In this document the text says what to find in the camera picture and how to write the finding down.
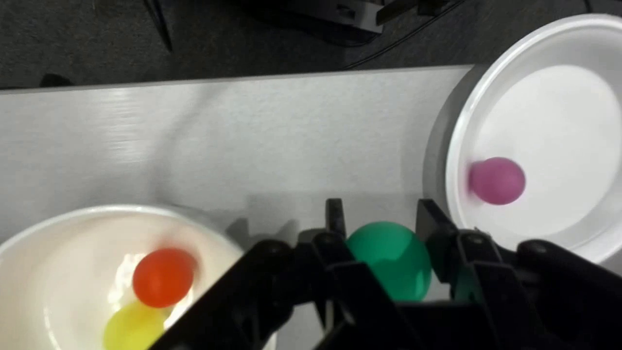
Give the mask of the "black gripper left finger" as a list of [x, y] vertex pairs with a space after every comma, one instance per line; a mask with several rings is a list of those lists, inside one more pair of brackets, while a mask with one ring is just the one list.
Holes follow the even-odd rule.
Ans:
[[294, 247], [255, 243], [150, 350], [263, 350], [301, 304], [325, 327], [315, 350], [414, 350], [416, 335], [344, 237], [342, 200], [329, 199], [323, 228]]

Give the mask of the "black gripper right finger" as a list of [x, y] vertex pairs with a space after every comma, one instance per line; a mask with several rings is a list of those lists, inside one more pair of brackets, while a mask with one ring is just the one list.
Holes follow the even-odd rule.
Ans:
[[622, 350], [622, 278], [544, 239], [515, 251], [459, 230], [430, 199], [416, 232], [449, 300], [426, 304], [428, 350]]

